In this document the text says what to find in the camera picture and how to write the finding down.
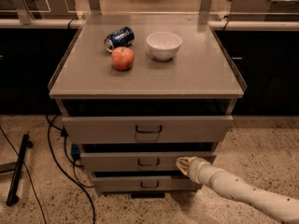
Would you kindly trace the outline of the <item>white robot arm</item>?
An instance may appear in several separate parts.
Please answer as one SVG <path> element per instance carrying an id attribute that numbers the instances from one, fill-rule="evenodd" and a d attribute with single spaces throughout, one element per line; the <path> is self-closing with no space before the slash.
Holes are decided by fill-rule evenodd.
<path id="1" fill-rule="evenodd" d="M 192 182 L 222 198 L 248 204 L 282 224 L 299 224 L 299 201 L 248 184 L 241 177 L 198 157 L 179 157 L 176 165 Z"/>

